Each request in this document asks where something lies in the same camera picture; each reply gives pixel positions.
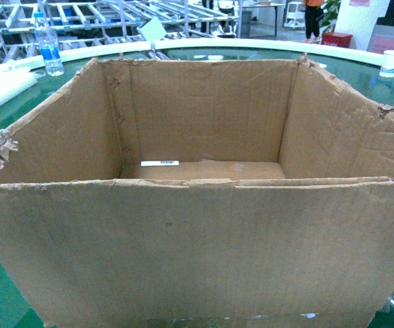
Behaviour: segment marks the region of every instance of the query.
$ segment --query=water bottle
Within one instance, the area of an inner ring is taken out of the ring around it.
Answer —
[[[44,58],[46,72],[52,77],[62,75],[64,68],[59,54],[57,34],[49,26],[42,12],[34,13],[34,36]]]

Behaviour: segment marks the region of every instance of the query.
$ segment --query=green table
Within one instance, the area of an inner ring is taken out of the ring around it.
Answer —
[[[169,49],[164,53],[171,59],[208,60],[210,55],[223,56],[223,59],[298,59],[300,53],[244,48],[186,48]],[[101,57],[116,58],[117,55]],[[327,70],[340,79],[348,82],[354,89],[379,103],[394,106],[394,79],[383,79],[378,76],[379,68],[355,61],[310,54],[309,57],[327,65]],[[124,58],[147,59],[143,53],[127,53]],[[0,107],[0,129],[7,127],[48,96],[68,82],[80,70],[88,59],[65,63],[65,73],[60,77],[43,77],[16,98]],[[208,320],[204,327],[215,327],[216,321]],[[42,328],[43,323],[31,309],[29,304],[8,277],[0,265],[0,328]],[[167,321],[154,320],[148,327],[184,327],[183,322],[172,324]],[[394,328],[394,295],[385,304],[384,309],[376,312],[369,328]]]

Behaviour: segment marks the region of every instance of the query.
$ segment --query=open cardboard box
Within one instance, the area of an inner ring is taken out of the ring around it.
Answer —
[[[0,261],[47,325],[365,327],[394,291],[394,111],[305,57],[93,60],[10,138]]]

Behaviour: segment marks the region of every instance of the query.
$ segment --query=white paper cup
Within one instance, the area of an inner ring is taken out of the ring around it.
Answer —
[[[383,52],[382,67],[380,67],[381,77],[394,77],[394,50]]]

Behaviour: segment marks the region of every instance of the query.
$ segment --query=metal rack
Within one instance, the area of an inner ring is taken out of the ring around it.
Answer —
[[[173,39],[190,35],[208,37],[190,28],[195,23],[238,20],[238,16],[191,4],[188,0],[0,4],[0,63],[38,55],[33,24],[34,13],[39,10],[45,12],[59,35],[61,51],[142,40],[138,28],[154,17],[170,31],[167,38]]]

